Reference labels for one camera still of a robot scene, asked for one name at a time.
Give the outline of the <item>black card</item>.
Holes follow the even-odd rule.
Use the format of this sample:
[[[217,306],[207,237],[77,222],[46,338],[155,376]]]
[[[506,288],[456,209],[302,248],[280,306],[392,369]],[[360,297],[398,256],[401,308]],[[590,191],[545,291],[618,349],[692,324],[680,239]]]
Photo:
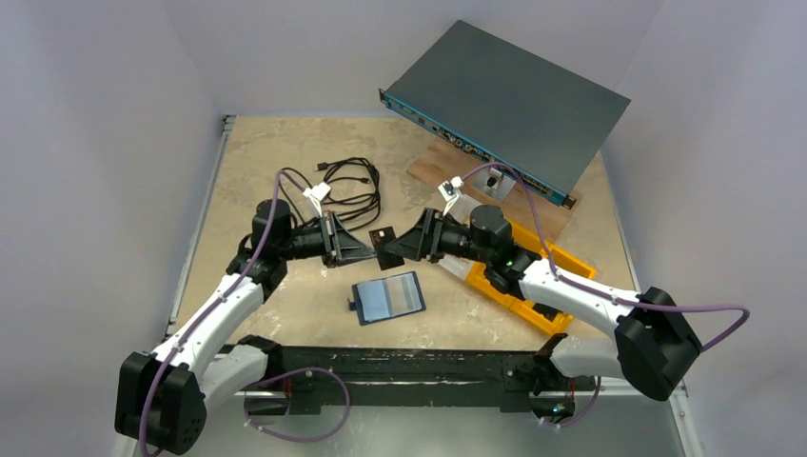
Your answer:
[[[404,258],[402,256],[390,253],[386,250],[386,245],[396,239],[394,228],[388,226],[373,229],[369,232],[369,237],[381,271],[404,265]]]

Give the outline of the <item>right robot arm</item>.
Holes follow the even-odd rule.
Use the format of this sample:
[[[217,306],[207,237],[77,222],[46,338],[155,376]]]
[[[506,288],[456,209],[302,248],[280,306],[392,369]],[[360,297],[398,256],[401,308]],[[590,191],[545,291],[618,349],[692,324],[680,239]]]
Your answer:
[[[605,334],[598,341],[563,337],[551,349],[550,364],[567,378],[620,378],[665,401],[704,350],[667,292],[611,288],[555,266],[515,240],[496,206],[472,209],[466,224],[425,209],[413,228],[384,249],[412,261],[436,263],[451,255],[481,263],[497,292],[568,313]]]

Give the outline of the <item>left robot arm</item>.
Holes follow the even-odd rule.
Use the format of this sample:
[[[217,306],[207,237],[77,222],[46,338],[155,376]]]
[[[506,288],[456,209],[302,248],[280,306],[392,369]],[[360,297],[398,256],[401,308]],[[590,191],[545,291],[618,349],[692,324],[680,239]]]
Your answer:
[[[287,369],[280,345],[248,337],[219,355],[234,331],[283,282],[287,264],[318,257],[327,268],[375,258],[333,213],[296,227],[288,202],[261,202],[219,285],[190,320],[150,352],[133,352],[119,371],[115,430],[145,456],[182,455],[198,441],[208,414],[244,387],[280,385],[313,368]]]

